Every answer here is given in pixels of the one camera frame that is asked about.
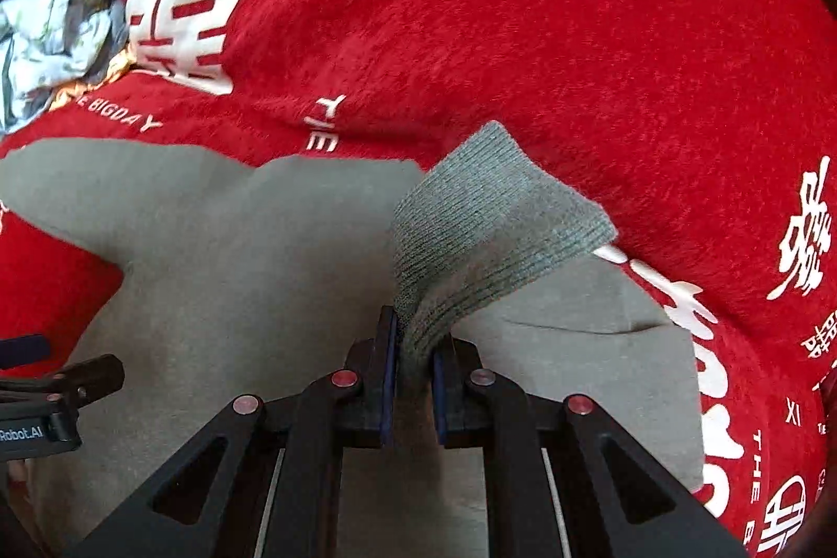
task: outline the red fleece blanket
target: red fleece blanket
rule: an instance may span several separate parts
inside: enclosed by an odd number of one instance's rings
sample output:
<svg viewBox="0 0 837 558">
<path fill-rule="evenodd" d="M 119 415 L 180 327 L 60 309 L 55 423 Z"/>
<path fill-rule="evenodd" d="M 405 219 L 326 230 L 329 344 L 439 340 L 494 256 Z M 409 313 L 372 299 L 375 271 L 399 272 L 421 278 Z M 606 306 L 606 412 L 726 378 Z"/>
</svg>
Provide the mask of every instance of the red fleece blanket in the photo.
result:
<svg viewBox="0 0 837 558">
<path fill-rule="evenodd" d="M 752 555 L 798 529 L 822 483 L 816 387 L 837 335 L 837 44 L 820 0 L 127 0 L 127 13 L 149 73 L 39 118 L 0 154 L 84 136 L 251 165 L 321 154 L 427 168 L 498 119 L 605 207 L 620 233 L 605 256 L 692 331 L 707 508 Z M 11 329 L 45 326 L 65 353 L 115 276 L 19 229 L 4 290 L 56 274 L 43 317 Z M 82 293 L 84 277 L 107 285 Z M 90 291 L 73 324 L 50 327 Z"/>
</svg>

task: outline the fuzzy red fabric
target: fuzzy red fabric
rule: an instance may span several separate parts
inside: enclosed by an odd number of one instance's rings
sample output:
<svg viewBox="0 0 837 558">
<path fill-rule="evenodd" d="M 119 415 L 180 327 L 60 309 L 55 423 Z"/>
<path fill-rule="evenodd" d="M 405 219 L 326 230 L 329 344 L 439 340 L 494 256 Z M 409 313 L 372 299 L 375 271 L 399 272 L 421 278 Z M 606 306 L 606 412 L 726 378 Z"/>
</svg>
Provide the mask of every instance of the fuzzy red fabric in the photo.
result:
<svg viewBox="0 0 837 558">
<path fill-rule="evenodd" d="M 605 207 L 623 267 L 692 331 L 707 508 L 752 555 L 798 528 L 824 468 L 812 389 L 837 324 L 837 44 L 820 0 L 127 7 L 141 61 L 170 80 L 131 74 L 39 118 L 0 154 L 84 136 L 199 144 L 251 165 L 322 154 L 427 168 L 498 119 Z"/>
<path fill-rule="evenodd" d="M 64 365 L 82 332 L 122 284 L 122 272 L 22 221 L 0 204 L 0 339 L 43 334 L 49 360 L 3 371 L 39 377 Z"/>
</svg>

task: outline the gray cloth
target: gray cloth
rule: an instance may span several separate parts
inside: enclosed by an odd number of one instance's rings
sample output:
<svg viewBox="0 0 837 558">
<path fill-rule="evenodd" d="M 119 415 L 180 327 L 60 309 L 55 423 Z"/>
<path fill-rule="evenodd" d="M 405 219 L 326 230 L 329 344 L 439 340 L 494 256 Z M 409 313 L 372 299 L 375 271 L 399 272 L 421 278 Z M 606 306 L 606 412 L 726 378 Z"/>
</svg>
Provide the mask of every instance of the gray cloth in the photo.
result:
<svg viewBox="0 0 837 558">
<path fill-rule="evenodd" d="M 301 391 L 371 336 L 394 295 L 392 212 L 420 180 L 411 163 L 282 158 L 251 169 L 197 147 L 108 140 L 45 140 L 0 161 L 12 211 L 126 274 L 73 356 L 115 353 L 125 388 L 82 410 L 81 450 L 32 472 L 49 543 L 77 542 L 236 395 Z M 665 321 L 618 267 L 583 257 L 455 332 L 531 392 L 564 397 L 587 381 L 694 488 L 695 360 L 688 333 L 661 331 Z M 576 362 L 586 375 L 570 373 Z M 441 450 L 421 407 L 400 414 L 396 448 L 346 453 L 339 558 L 487 555 L 480 453 Z"/>
<path fill-rule="evenodd" d="M 456 322 L 616 236 L 602 207 L 534 165 L 495 121 L 399 203 L 392 231 L 407 388 Z"/>
<path fill-rule="evenodd" d="M 0 135 L 38 116 L 57 86 L 100 81 L 127 34 L 121 0 L 0 0 Z"/>
</svg>

